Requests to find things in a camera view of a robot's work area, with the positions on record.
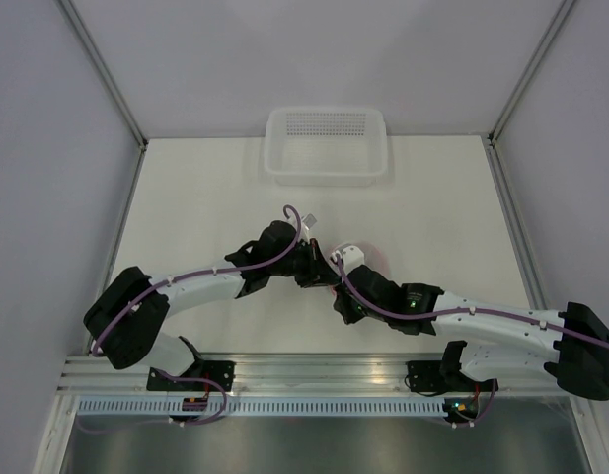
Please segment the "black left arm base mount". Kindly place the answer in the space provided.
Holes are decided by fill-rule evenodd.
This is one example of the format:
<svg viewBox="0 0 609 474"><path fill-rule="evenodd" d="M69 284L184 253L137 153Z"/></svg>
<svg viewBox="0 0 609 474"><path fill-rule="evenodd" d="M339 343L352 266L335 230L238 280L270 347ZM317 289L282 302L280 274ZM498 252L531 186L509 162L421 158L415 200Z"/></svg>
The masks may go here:
<svg viewBox="0 0 609 474"><path fill-rule="evenodd" d="M183 381L173 380L151 368L146 384L150 392L212 392L216 388L212 382L226 392L232 388L236 363L233 360L204 360L196 362L184 374Z"/></svg>

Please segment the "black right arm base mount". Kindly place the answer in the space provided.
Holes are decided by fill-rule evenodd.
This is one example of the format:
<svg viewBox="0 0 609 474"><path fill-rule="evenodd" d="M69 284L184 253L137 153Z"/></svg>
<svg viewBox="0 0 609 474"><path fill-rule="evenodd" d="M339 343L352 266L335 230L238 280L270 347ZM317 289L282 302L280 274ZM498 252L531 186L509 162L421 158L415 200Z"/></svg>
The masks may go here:
<svg viewBox="0 0 609 474"><path fill-rule="evenodd" d="M404 382L415 394L426 397L448 393L480 393L493 390L493 379L475 381L461 372L440 372L438 360L411 360L406 362L407 374Z"/></svg>

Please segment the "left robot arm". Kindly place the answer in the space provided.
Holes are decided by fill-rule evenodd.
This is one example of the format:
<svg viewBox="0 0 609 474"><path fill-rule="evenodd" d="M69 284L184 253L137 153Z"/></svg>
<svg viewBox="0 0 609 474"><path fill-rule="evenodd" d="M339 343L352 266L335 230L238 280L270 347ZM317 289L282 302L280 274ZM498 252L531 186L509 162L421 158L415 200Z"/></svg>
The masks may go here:
<svg viewBox="0 0 609 474"><path fill-rule="evenodd" d="M137 266L124 269L84 316L93 354L116 370L147 365L169 374L181 390L194 390L203 379L198 351L186 338L163 333L164 322L200 305L249 296L272 277L291 277L301 288L336 285L338 274L306 232L274 221L213 267L186 274L156 278Z"/></svg>

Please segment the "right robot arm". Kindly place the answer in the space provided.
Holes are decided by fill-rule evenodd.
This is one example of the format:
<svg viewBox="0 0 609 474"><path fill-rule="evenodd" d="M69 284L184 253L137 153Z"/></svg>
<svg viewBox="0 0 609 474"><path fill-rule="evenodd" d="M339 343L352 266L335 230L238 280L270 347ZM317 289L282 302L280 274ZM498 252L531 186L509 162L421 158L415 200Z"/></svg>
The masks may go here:
<svg viewBox="0 0 609 474"><path fill-rule="evenodd" d="M573 396L609 400L609 329L584 304L563 311L489 306L438 286L396 284L364 265L340 270L333 292L347 325L369 318L404 335L446 339L438 376L451 390L537 377Z"/></svg>

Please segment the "white mesh laundry bag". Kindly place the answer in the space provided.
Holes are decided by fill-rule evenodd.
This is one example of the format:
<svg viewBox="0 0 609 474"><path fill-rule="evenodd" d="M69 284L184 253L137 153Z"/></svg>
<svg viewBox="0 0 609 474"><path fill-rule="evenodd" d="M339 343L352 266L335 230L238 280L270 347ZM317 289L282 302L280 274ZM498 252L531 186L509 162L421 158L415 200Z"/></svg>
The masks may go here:
<svg viewBox="0 0 609 474"><path fill-rule="evenodd" d="M344 242L336 245L335 247L331 248L326 254L326 258L327 258L328 263L331 266L331 269L337 275L340 274L339 270L338 270L338 266L333 265L332 262L329 260L330 253L337 246L342 245L342 244L348 244L348 243L355 244L357 247L359 247L362 250L362 252L365 255L365 262L363 264L364 266L366 266L370 270L377 272L382 277L385 277L385 278L390 277L389 263L388 263L387 257L384 255L384 253L381 252L376 246L374 246L373 244L371 244L367 241L354 241L354 240L344 241ZM352 272L356 268L357 267L347 267L346 269L343 268L343 270L344 270L345 274L348 275L350 272Z"/></svg>

